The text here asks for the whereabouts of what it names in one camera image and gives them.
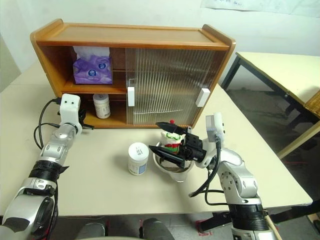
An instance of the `paper on wall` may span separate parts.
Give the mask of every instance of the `paper on wall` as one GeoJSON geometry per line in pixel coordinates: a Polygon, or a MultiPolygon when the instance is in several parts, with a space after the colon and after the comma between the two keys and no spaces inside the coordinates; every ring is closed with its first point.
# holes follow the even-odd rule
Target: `paper on wall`
{"type": "Polygon", "coordinates": [[[201,7],[320,17],[320,0],[202,0],[201,7]]]}

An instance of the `white table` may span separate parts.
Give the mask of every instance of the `white table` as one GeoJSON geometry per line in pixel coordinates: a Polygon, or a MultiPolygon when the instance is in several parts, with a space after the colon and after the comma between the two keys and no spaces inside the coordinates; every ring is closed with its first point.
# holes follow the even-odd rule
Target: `white table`
{"type": "Polygon", "coordinates": [[[228,88],[238,68],[243,66],[290,103],[286,113],[295,108],[301,112],[292,121],[293,126],[303,116],[315,119],[314,126],[278,152],[278,157],[282,159],[320,131],[319,119],[304,108],[305,103],[320,89],[320,56],[264,52],[236,52],[236,55],[221,84],[223,89],[228,88]]]}
{"type": "MultiPolygon", "coordinates": [[[[0,215],[28,177],[40,150],[33,131],[44,104],[54,97],[39,63],[19,76],[1,94],[0,215]]],[[[47,108],[43,122],[59,123],[59,106],[47,108]]],[[[206,137],[205,116],[222,112],[226,131],[225,147],[238,152],[257,178],[265,208],[307,205],[312,199],[284,167],[228,95],[217,85],[193,133],[206,137]]],[[[53,129],[43,128],[47,140],[53,129]]],[[[227,206],[208,206],[203,195],[189,198],[207,178],[207,171],[194,167],[184,183],[160,172],[149,159],[141,176],[128,172],[127,154],[131,143],[155,144],[160,129],[84,130],[69,151],[60,175],[59,214],[92,216],[122,214],[163,214],[226,211],[227,206]]],[[[216,177],[211,188],[221,189],[216,177]]],[[[209,201],[225,201],[223,194],[209,201]]]]}

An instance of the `white bottle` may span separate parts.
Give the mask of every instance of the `white bottle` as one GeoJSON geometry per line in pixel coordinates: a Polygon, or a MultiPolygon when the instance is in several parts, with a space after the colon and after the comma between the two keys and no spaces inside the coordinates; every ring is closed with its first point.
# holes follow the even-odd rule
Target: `white bottle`
{"type": "Polygon", "coordinates": [[[94,94],[93,102],[96,116],[100,119],[106,119],[110,116],[109,95],[108,94],[94,94]]]}
{"type": "Polygon", "coordinates": [[[142,142],[135,142],[129,147],[128,168],[133,175],[139,176],[147,169],[149,148],[142,142]]]}

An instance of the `cable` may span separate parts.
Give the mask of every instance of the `cable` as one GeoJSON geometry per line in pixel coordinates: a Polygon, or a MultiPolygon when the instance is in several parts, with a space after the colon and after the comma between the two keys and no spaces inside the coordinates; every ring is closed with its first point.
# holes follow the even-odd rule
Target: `cable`
{"type": "Polygon", "coordinates": [[[205,203],[208,204],[209,206],[228,205],[228,203],[226,203],[226,202],[215,202],[215,203],[211,203],[211,202],[208,201],[208,193],[209,193],[209,192],[211,192],[211,193],[212,193],[212,192],[214,192],[214,193],[224,192],[224,191],[222,191],[222,190],[209,190],[209,185],[210,185],[210,183],[206,186],[205,191],[202,191],[202,192],[205,193],[205,194],[204,194],[205,203]]]}
{"type": "Polygon", "coordinates": [[[218,193],[218,194],[224,194],[225,192],[223,190],[217,190],[217,189],[208,189],[208,193],[218,193]]]}
{"type": "Polygon", "coordinates": [[[217,174],[219,164],[220,164],[220,155],[221,155],[221,141],[220,138],[217,138],[217,141],[215,142],[215,148],[216,148],[216,160],[215,165],[212,170],[212,173],[208,176],[207,180],[199,187],[196,191],[189,193],[189,197],[193,198],[200,194],[214,179],[215,175],[217,174]]]}
{"type": "MultiPolygon", "coordinates": [[[[59,128],[60,127],[59,124],[55,124],[55,123],[51,123],[51,122],[41,123],[41,126],[43,126],[43,125],[50,125],[50,126],[55,127],[55,128],[59,128]]],[[[42,150],[41,146],[39,145],[39,143],[37,141],[37,137],[36,137],[38,128],[39,128],[39,126],[36,126],[36,128],[33,131],[33,139],[34,139],[35,144],[38,146],[38,148],[42,150]]]]}
{"type": "Polygon", "coordinates": [[[39,128],[39,140],[40,140],[40,146],[41,146],[41,149],[44,147],[44,142],[42,140],[42,134],[41,134],[41,122],[42,122],[42,117],[44,116],[44,113],[45,113],[45,110],[46,108],[49,106],[50,103],[53,103],[55,102],[56,100],[55,99],[51,99],[50,101],[48,101],[42,111],[41,111],[41,114],[40,114],[40,118],[39,118],[39,124],[38,124],[38,128],[39,128]]]}
{"type": "Polygon", "coordinates": [[[58,215],[59,215],[59,210],[58,210],[58,182],[55,182],[55,184],[56,184],[56,188],[55,188],[55,192],[54,192],[53,213],[52,213],[51,221],[50,221],[50,224],[49,224],[48,233],[46,235],[46,240],[50,239],[51,234],[52,234],[54,228],[56,227],[57,220],[58,220],[58,215]]]}

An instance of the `tissue box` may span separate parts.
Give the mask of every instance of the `tissue box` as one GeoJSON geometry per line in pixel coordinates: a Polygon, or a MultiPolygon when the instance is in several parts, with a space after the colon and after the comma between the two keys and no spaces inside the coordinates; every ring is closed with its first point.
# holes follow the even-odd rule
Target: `tissue box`
{"type": "Polygon", "coordinates": [[[89,61],[79,58],[73,64],[76,84],[112,84],[111,58],[91,55],[89,61]]]}

